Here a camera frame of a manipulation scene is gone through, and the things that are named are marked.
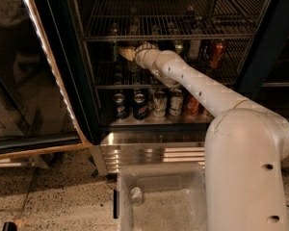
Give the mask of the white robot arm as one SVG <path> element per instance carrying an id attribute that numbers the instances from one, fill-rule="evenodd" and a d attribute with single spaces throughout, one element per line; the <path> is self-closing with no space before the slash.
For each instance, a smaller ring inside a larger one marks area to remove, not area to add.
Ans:
<path id="1" fill-rule="evenodd" d="M 119 54 L 166 87 L 183 86 L 214 117 L 204 145 L 208 231 L 288 231 L 280 162 L 289 121 L 145 42 Z"/>

